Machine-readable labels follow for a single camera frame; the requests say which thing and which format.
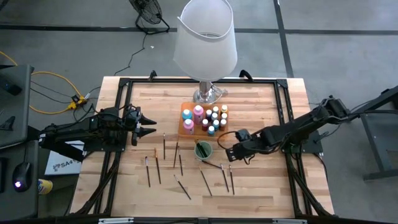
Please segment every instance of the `green cup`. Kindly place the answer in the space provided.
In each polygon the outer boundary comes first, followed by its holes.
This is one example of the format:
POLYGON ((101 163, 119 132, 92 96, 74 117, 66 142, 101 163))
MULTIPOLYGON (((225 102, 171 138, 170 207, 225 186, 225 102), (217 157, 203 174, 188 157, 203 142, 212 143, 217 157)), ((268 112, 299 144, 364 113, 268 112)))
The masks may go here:
POLYGON ((212 146, 208 143, 208 142, 205 142, 205 141, 199 141, 199 143, 200 143, 200 145, 203 147, 203 149, 205 150, 205 152, 206 152, 206 154, 207 154, 207 157, 203 157, 203 155, 201 154, 201 152, 199 151, 199 148, 195 145, 195 148, 194 148, 194 153, 195 153, 195 156, 198 158, 198 159, 200 159, 200 160, 207 160, 208 158, 210 158, 210 156, 212 155, 212 153, 213 153, 213 148, 212 148, 212 146))

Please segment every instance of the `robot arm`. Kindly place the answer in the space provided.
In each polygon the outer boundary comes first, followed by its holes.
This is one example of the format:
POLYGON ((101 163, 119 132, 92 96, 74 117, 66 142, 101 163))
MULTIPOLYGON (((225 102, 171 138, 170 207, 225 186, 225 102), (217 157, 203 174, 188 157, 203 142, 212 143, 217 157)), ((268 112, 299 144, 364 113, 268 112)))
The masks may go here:
POLYGON ((115 107, 101 110, 71 124, 51 124, 40 132, 39 145, 42 148, 58 152, 76 161, 83 160, 81 150, 65 143, 67 141, 82 141, 85 151, 117 151, 124 150, 125 134, 132 131, 131 144, 137 145, 137 138, 150 134, 156 129, 143 128, 141 125, 156 124, 141 113, 141 108, 130 106, 125 117, 119 117, 119 110, 115 107))
POLYGON ((252 157, 255 153, 270 154, 286 144, 299 145, 308 135, 325 124, 341 124, 348 120, 349 110, 340 99, 324 99, 311 112, 280 126, 269 126, 249 134, 247 129, 236 132, 239 143, 226 150, 233 162, 252 157))

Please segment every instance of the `computer mouse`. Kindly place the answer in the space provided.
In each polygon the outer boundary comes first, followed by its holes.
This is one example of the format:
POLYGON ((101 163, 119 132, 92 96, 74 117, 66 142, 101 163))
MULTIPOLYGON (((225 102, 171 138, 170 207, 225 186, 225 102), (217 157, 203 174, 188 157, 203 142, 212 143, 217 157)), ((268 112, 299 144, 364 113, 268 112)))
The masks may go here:
POLYGON ((24 192, 29 189, 32 184, 31 164, 29 162, 22 162, 15 166, 12 173, 12 184, 15 191, 24 192))

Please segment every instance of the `wooden tabletop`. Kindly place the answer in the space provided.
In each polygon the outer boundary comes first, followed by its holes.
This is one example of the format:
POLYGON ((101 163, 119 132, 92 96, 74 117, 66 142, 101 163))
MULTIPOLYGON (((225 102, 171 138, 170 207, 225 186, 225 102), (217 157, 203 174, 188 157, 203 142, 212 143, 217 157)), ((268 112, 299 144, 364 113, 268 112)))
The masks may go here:
MULTIPOLYGON (((120 77, 104 77, 96 109, 114 106, 120 77)), ((287 79, 295 118, 310 111, 303 79, 287 79)), ((250 133, 265 126, 278 125, 274 88, 270 84, 219 84, 228 90, 220 103, 228 105, 229 130, 246 128, 250 133)), ((143 114, 157 122, 149 128, 155 133, 131 146, 129 134, 126 151, 122 153, 112 216, 126 217, 228 217, 228 218, 288 218, 293 217, 292 199, 284 156, 281 152, 256 154, 251 164, 228 162, 225 151, 215 141, 210 162, 231 164, 236 195, 227 193, 219 169, 195 159, 191 139, 179 139, 183 176, 179 163, 173 168, 181 103, 192 101, 194 83, 135 83, 132 104, 141 106, 143 114), (163 133, 166 135, 166 160, 163 160, 163 133), (159 155, 162 184, 159 184, 154 148, 159 155), (149 158, 151 188, 148 187, 145 157, 149 158), (213 197, 210 197, 199 167, 203 170, 213 197), (184 194, 174 174, 186 188, 192 200, 184 194)), ((234 135, 226 136, 225 146, 236 143, 234 135)), ((89 199, 100 180, 103 152, 94 152, 83 161, 71 212, 77 211, 89 199)), ((311 154, 303 155, 307 184, 314 196, 333 213, 325 172, 320 161, 311 154)), ((231 189, 229 172, 227 181, 231 189)), ((304 211, 301 191, 300 208, 304 211)))

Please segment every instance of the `white lampshade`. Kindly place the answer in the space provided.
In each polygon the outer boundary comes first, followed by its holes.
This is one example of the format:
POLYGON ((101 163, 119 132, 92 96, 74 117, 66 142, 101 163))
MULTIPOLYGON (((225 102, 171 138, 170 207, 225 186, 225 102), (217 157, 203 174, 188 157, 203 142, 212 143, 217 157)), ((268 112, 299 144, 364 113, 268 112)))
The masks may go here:
POLYGON ((191 0, 178 17, 174 61, 187 75, 212 82, 238 61, 232 8, 226 0, 191 0))

